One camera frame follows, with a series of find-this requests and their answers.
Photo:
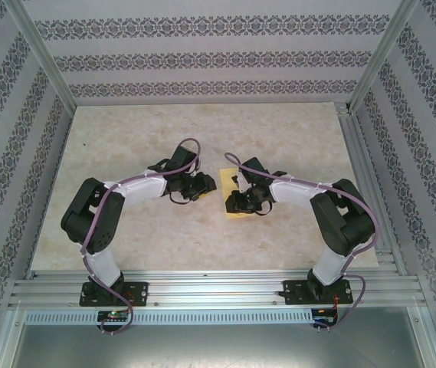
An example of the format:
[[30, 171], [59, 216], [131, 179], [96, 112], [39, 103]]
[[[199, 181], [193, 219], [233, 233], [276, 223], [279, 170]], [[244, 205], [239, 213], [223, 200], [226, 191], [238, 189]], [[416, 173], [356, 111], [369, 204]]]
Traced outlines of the aluminium frame post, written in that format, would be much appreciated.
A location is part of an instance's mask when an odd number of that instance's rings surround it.
[[70, 92], [68, 84], [63, 78], [63, 75], [58, 68], [54, 57], [48, 50], [47, 45], [37, 29], [31, 16], [28, 14], [26, 7], [22, 0], [2, 0], [8, 12], [18, 26], [20, 32], [23, 34], [30, 49], [33, 51], [38, 63], [43, 68], [48, 76], [49, 81], [52, 83], [57, 95], [63, 102], [68, 113], [74, 117], [77, 109], [77, 103], [73, 94]]
[[370, 58], [366, 69], [364, 70], [355, 90], [352, 93], [349, 101], [346, 103], [350, 114], [355, 113], [360, 104], [362, 103], [364, 96], [368, 93], [377, 73], [381, 69], [385, 59], [388, 57], [391, 49], [395, 45], [396, 39], [405, 26], [405, 23], [414, 11], [415, 6], [418, 4], [418, 0], [401, 0], [395, 13], [393, 14], [390, 22], [388, 23], [386, 30], [374, 50], [372, 57]]

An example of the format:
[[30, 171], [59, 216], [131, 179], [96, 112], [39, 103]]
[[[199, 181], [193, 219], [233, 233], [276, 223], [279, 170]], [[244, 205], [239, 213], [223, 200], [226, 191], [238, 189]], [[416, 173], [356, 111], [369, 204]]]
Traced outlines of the aluminium mounting rail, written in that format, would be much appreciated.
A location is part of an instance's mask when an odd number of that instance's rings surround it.
[[[427, 298], [418, 277], [400, 276], [392, 267], [353, 272], [364, 279], [350, 281], [352, 294], [363, 307], [423, 307]], [[305, 278], [304, 270], [272, 271], [127, 271], [127, 281], [149, 284], [147, 306], [162, 309], [215, 309], [284, 305], [278, 295], [283, 281]], [[87, 276], [82, 271], [36, 271], [17, 280], [8, 299], [9, 308], [75, 309]]]

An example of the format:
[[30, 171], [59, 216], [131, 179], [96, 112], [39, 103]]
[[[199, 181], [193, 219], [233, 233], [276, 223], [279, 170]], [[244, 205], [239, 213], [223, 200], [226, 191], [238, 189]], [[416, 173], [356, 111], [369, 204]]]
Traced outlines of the aluminium side rail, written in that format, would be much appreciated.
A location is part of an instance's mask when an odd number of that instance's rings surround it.
[[387, 271], [388, 266], [385, 266], [385, 263], [393, 263], [394, 266], [392, 268], [400, 276], [406, 276], [408, 272], [403, 263], [395, 234], [388, 218], [381, 190], [375, 176], [375, 170], [359, 128], [359, 123], [356, 117], [349, 112], [346, 104], [335, 103], [335, 109], [343, 132], [358, 190], [378, 220], [379, 239], [374, 249], [379, 267], [383, 271]]

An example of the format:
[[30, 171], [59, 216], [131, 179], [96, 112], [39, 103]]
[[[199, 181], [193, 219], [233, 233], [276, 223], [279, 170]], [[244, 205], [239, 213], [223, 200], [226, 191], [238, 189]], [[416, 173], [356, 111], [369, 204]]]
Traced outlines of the grey metal sheet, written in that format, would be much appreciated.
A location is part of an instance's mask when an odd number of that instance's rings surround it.
[[361, 308], [341, 327], [306, 324], [26, 326], [12, 368], [426, 368], [408, 312]]

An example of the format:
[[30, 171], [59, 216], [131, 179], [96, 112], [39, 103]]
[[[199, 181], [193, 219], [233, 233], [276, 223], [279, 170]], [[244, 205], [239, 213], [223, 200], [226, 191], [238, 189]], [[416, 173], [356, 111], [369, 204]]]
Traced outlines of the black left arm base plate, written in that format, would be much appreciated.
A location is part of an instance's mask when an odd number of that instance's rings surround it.
[[[149, 284], [146, 282], [116, 282], [111, 289], [131, 303], [134, 307], [145, 307]], [[114, 296], [99, 284], [88, 281], [83, 283], [80, 293], [81, 307], [123, 307], [126, 303]]]

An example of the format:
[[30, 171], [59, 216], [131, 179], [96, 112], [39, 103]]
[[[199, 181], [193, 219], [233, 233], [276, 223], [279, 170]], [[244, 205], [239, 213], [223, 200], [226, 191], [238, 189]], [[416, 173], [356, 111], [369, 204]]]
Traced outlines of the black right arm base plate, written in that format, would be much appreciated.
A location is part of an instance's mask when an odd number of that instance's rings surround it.
[[345, 279], [328, 286], [307, 280], [289, 280], [283, 282], [283, 288], [278, 295], [284, 298], [286, 305], [353, 303], [350, 283]]

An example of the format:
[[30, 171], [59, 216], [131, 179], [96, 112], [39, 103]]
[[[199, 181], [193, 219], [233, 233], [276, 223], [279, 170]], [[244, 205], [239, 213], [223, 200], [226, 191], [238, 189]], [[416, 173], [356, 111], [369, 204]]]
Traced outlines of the yellow cloth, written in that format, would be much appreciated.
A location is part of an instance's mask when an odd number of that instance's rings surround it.
[[[234, 183], [232, 177], [235, 176], [238, 172], [237, 167], [224, 168], [219, 170], [219, 177], [221, 181], [221, 193], [224, 202], [228, 199], [231, 192], [234, 190], [238, 190], [238, 186]], [[244, 219], [247, 217], [251, 217], [252, 214], [246, 213], [230, 213], [227, 209], [225, 209], [226, 219], [235, 220], [235, 219]]]

